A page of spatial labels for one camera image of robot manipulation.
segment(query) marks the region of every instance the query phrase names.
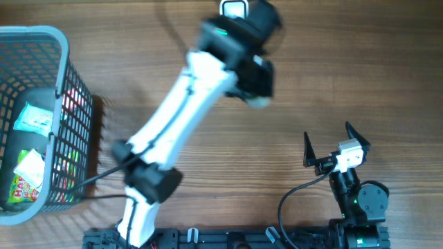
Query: wood grain surface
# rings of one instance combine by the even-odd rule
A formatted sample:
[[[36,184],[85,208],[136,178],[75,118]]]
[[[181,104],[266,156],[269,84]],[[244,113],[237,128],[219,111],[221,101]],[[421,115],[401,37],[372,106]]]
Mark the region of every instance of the wood grain surface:
[[[182,151],[183,183],[161,208],[158,227],[247,228],[277,224],[285,192],[315,179],[302,166],[308,131],[319,156],[347,138],[345,121],[371,143],[361,180],[390,188],[392,248],[441,248],[443,236],[443,5],[437,1],[272,1],[286,25],[271,59],[275,97],[263,110],[222,99]],[[213,1],[166,3],[188,46]],[[112,141],[153,114],[183,66],[155,3],[0,6],[0,25],[52,25],[71,60],[104,102],[99,164],[115,167]],[[275,47],[278,37],[271,40]],[[120,172],[94,194],[123,193]],[[83,232],[121,219],[124,200],[85,201],[0,228],[0,248],[79,248]],[[326,225],[341,214],[323,181],[289,198],[287,225]]]

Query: wire mesh basket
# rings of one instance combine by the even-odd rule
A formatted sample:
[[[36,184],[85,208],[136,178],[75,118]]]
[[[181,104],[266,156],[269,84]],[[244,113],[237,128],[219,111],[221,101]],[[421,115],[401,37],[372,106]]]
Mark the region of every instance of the wire mesh basket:
[[[14,130],[27,103],[53,112],[47,136]],[[87,175],[93,100],[69,61],[64,34],[50,26],[0,27],[0,225],[22,223],[38,212],[65,210],[80,200]],[[22,149],[46,154],[35,201],[9,203]]]

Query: snack package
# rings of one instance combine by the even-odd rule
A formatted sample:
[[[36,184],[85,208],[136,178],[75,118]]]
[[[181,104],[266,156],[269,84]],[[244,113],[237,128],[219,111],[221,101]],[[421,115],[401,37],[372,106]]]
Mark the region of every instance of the snack package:
[[[67,98],[66,95],[63,95],[63,105],[69,109],[69,111],[73,111],[78,105],[81,107],[84,106],[84,98],[82,97],[81,92],[81,88],[78,91],[71,89],[66,92],[74,101]]]
[[[72,153],[69,152],[67,156],[69,159],[72,159],[75,162],[77,162],[79,154],[78,154],[78,152],[74,151]],[[59,158],[59,160],[58,160],[57,170],[66,172],[69,175],[74,176],[74,177],[77,176],[77,167],[73,163],[70,163],[69,161],[66,161],[66,160],[62,160],[61,158]],[[72,187],[74,187],[75,181],[68,179],[66,177],[60,177],[55,174],[53,176],[53,184],[61,189],[69,190]],[[52,199],[52,201],[57,201],[57,202],[62,202],[62,203],[73,202],[74,195],[65,194],[65,193],[57,193],[57,195],[54,197],[54,199]]]
[[[42,190],[44,176],[44,157],[34,149],[21,160],[15,167],[14,173],[21,176],[31,187]]]
[[[26,103],[19,118],[14,123],[14,130],[29,131],[48,137],[53,124],[53,113]]]
[[[22,150],[19,153],[18,164],[28,155],[29,151]],[[29,183],[25,181],[18,174],[14,175],[9,192],[8,203],[21,203],[21,202],[33,202],[37,200],[40,192],[31,187]]]

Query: black cable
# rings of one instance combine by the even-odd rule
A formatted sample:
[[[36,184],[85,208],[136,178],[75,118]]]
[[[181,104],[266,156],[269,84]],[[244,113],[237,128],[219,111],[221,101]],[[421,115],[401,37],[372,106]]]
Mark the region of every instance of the black cable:
[[[108,175],[110,175],[110,174],[112,174],[114,172],[117,172],[117,171],[119,171],[121,169],[124,169],[124,168],[128,167],[132,163],[135,163],[144,153],[146,153],[148,150],[152,149],[153,147],[154,147],[154,145],[146,146],[146,148],[144,148],[144,150],[142,152],[137,153],[133,158],[129,159],[128,161],[126,161],[122,165],[117,166],[115,168],[112,168],[112,169],[110,169],[110,170],[108,170],[108,171],[106,171],[104,173],[101,173],[101,174],[99,174],[97,176],[88,178],[88,179],[82,181],[81,183],[75,185],[75,187],[71,188],[69,191],[73,192],[73,191],[75,191],[75,190],[77,190],[77,189],[79,189],[79,188],[81,188],[81,187],[83,187],[85,185],[92,184],[92,183],[96,182],[100,178],[103,178],[103,177],[108,176]]]
[[[280,225],[280,229],[281,229],[281,231],[282,231],[282,233],[283,233],[283,236],[284,236],[284,238],[288,241],[288,243],[289,244],[291,244],[291,246],[293,246],[295,249],[299,249],[296,245],[295,245],[295,243],[289,238],[289,236],[286,234],[286,232],[284,231],[284,228],[283,228],[283,221],[282,221],[282,206],[283,206],[283,203],[284,203],[284,200],[286,200],[286,198],[288,198],[288,196],[290,196],[291,194],[293,194],[295,191],[297,191],[297,190],[301,190],[301,189],[303,189],[303,188],[305,188],[305,187],[309,187],[310,185],[313,185],[313,184],[316,184],[316,183],[318,183],[318,182],[320,182],[320,181],[323,181],[323,180],[325,180],[325,178],[327,178],[332,172],[334,171],[334,168],[333,169],[331,169],[328,173],[326,173],[325,175],[323,175],[323,176],[321,176],[321,177],[319,177],[319,178],[317,178],[317,179],[315,179],[315,180],[313,180],[313,181],[311,181],[311,182],[308,182],[308,183],[305,183],[305,184],[303,184],[303,185],[300,185],[300,186],[298,186],[298,187],[296,187],[296,188],[293,188],[292,190],[290,190],[289,192],[287,192],[284,196],[283,196],[283,198],[282,198],[282,200],[280,201],[280,204],[278,205],[278,214],[277,214],[277,216],[278,216],[278,224]]]
[[[186,55],[188,54],[189,48],[188,46],[186,46],[184,40],[181,38],[177,30],[171,24],[168,15],[166,14],[165,3],[160,0],[156,0],[154,7],[157,19],[160,21],[160,24],[166,30],[168,35],[175,41],[175,44],[177,45],[177,47],[179,47],[180,53],[183,55],[185,63],[188,65],[188,60],[186,58]]]
[[[127,229],[126,229],[126,249],[129,249],[129,236],[131,234],[131,229],[132,229],[132,221],[134,220],[134,215],[136,213],[136,206],[137,206],[137,200],[132,197],[132,196],[128,196],[126,194],[110,194],[110,195],[105,195],[105,196],[81,196],[82,199],[86,199],[86,200],[98,200],[98,199],[110,199],[110,198],[128,198],[132,200],[132,211],[131,211],[131,216],[129,217],[129,221],[127,224]]]

